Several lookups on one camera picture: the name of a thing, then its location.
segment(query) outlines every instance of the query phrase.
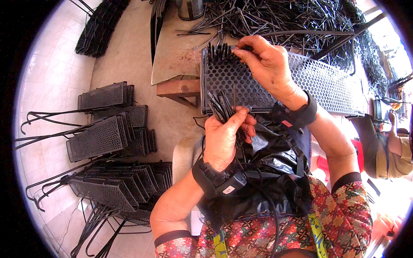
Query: wrist-mounted device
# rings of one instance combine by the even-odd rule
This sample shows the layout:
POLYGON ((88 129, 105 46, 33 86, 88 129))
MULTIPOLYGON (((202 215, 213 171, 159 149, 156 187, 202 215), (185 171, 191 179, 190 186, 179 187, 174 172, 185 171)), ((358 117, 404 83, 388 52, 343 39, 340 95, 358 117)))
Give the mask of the wrist-mounted device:
POLYGON ((296 111, 291 111, 286 106, 277 102, 274 104, 270 112, 270 117, 273 122, 280 122, 287 127, 293 127, 296 130, 304 128, 316 119, 317 102, 306 90, 304 92, 308 96, 307 105, 302 106, 296 111))
POLYGON ((192 167, 192 175, 207 199, 217 194, 229 194, 243 188, 247 183, 245 176, 237 169, 234 162, 224 171, 218 172, 209 163, 199 159, 192 167))

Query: seated worker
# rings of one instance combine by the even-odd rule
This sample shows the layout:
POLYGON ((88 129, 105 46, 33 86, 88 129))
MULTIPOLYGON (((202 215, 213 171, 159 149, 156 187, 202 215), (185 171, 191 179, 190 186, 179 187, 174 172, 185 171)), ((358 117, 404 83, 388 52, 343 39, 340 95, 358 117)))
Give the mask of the seated worker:
POLYGON ((393 112, 389 113, 389 120, 392 129, 388 137, 385 137, 383 133, 376 132, 370 116, 350 119, 360 137, 364 170, 372 178, 401 178, 413 171, 408 132, 406 129, 397 129, 396 116, 393 112), (388 162, 385 151, 386 141, 388 141, 388 162))
MULTIPOLYGON (((290 110, 309 105, 309 96, 291 78, 285 48, 273 46, 260 36, 246 36, 237 43, 233 53, 249 66, 262 87, 290 110), (242 50, 245 45, 253 47, 253 52, 242 50)), ((216 171, 225 170, 233 161, 239 127, 246 132, 247 143, 256 135, 256 120, 248 114, 248 108, 237 110, 225 124, 215 116, 205 122, 203 163, 209 163, 216 171)), ((318 236, 323 236, 325 243, 323 257, 362 258, 370 242, 372 219, 355 148, 320 106, 308 128, 326 153, 333 185, 330 193, 321 181, 308 176, 313 197, 310 208, 320 221, 318 236)), ((195 166, 159 198, 152 211, 150 224, 158 258, 317 257, 321 245, 317 240, 316 246, 306 216, 283 216, 279 223, 271 216, 258 215, 229 221, 221 226, 221 235, 213 232, 206 219, 199 237, 191 236, 185 218, 204 195, 193 174, 198 169, 195 166), (220 236, 225 240, 225 249, 217 252, 214 240, 220 236)))

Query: red patterned sleeve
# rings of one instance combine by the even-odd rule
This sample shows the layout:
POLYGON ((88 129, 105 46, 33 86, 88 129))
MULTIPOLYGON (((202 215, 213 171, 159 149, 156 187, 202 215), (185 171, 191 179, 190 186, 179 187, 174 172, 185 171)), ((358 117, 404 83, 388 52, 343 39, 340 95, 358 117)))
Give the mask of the red patterned sleeve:
POLYGON ((344 184, 332 196, 354 229, 361 250, 365 251, 370 243, 373 220, 363 183, 355 181, 344 184))
POLYGON ((193 237, 181 237, 167 241, 155 248, 157 258, 193 258, 198 241, 193 237))

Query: floral patterned shirt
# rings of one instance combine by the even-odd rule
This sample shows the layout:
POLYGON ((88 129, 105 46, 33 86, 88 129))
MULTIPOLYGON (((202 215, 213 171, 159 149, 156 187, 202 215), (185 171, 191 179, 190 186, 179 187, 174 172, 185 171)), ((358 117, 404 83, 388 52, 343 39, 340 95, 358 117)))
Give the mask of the floral patterned shirt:
MULTIPOLYGON (((320 180, 308 176, 314 197, 313 210, 320 221, 329 258, 362 258, 371 239, 373 222, 360 174, 356 175, 355 180, 342 180, 346 176, 334 185, 333 193, 320 180)), ((269 258, 277 238, 272 217, 240 219, 224 224, 221 229, 230 258, 269 258)), ((215 258, 214 233, 208 222, 204 223, 197 238, 186 232, 175 234, 163 243, 155 241, 157 258, 215 258)), ((295 249, 316 257, 307 217, 281 214, 276 248, 279 256, 295 249)))

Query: hand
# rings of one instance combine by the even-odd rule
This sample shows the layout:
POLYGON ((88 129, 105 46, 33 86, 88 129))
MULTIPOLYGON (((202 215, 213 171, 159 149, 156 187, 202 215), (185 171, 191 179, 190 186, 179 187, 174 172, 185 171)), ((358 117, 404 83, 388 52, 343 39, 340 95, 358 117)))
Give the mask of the hand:
POLYGON ((237 112, 228 122, 221 124, 215 116, 205 121, 204 163, 209 163, 216 171, 224 171, 235 157, 235 140, 239 127, 246 132, 245 142, 252 143, 256 135, 255 118, 248 114, 246 107, 237 107, 237 112))
POLYGON ((233 53, 247 63, 252 77, 291 110, 307 104, 307 95, 294 83, 284 47, 273 46, 261 36, 246 36, 238 41, 233 53), (253 51, 242 50, 245 45, 253 51))
POLYGON ((396 123, 396 116, 394 115, 393 110, 390 110, 389 112, 389 120, 392 123, 392 125, 395 125, 396 123))

